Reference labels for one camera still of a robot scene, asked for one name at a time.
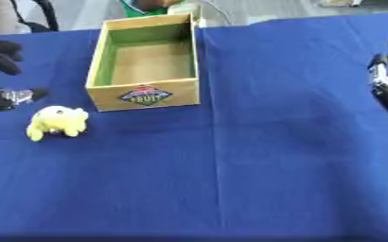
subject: stuffed animal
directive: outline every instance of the stuffed animal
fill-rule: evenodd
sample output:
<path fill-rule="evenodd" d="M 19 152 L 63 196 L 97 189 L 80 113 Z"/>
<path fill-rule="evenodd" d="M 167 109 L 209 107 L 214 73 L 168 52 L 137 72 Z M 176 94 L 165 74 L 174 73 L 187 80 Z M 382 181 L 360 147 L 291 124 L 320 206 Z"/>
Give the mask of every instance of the stuffed animal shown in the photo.
<path fill-rule="evenodd" d="M 45 132 L 64 132 L 67 136 L 77 137 L 80 132 L 86 130 L 87 119 L 88 112 L 83 109 L 50 106 L 33 115 L 26 134 L 34 142 L 42 140 Z"/>

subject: table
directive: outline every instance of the table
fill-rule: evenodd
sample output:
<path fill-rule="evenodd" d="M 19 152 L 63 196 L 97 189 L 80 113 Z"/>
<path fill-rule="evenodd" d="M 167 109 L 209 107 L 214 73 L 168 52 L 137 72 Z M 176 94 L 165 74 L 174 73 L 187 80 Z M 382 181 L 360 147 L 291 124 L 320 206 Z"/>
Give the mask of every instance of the table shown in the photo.
<path fill-rule="evenodd" d="M 25 61 L 0 86 L 51 95 L 0 112 L 0 235 L 388 241 L 388 114 L 366 71 L 388 14 L 198 30 L 202 105 L 142 111 L 95 111 L 97 35 L 4 37 Z M 31 143 L 47 105 L 89 111 L 89 132 Z"/>

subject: hand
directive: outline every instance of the hand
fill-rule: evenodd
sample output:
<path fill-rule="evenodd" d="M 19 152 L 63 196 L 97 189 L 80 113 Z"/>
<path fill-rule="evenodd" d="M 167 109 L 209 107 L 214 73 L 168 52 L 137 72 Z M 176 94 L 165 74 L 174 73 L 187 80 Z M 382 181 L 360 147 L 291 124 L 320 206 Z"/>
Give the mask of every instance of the hand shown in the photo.
<path fill-rule="evenodd" d="M 16 61 L 21 61 L 19 51 L 22 46 L 18 43 L 0 41 L 0 71 L 8 75 L 17 75 L 21 70 L 16 65 Z"/>

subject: box label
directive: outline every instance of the box label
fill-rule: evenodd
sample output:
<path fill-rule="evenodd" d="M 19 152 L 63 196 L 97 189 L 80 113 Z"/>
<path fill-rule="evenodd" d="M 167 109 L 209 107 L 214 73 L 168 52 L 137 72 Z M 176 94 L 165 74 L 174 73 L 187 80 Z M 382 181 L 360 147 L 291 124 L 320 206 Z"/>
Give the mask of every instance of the box label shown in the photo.
<path fill-rule="evenodd" d="M 166 92 L 149 85 L 140 85 L 136 86 L 133 91 L 122 95 L 120 99 L 148 107 L 170 97 L 171 95 L 172 93 L 170 92 Z"/>

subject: open box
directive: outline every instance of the open box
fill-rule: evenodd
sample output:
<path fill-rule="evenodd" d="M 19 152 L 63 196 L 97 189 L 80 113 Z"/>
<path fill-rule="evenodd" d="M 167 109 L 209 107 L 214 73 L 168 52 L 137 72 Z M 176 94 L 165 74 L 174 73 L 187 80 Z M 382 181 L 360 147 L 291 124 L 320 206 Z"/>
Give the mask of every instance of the open box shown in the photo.
<path fill-rule="evenodd" d="M 106 21 L 86 89 L 99 111 L 199 104 L 192 15 Z"/>

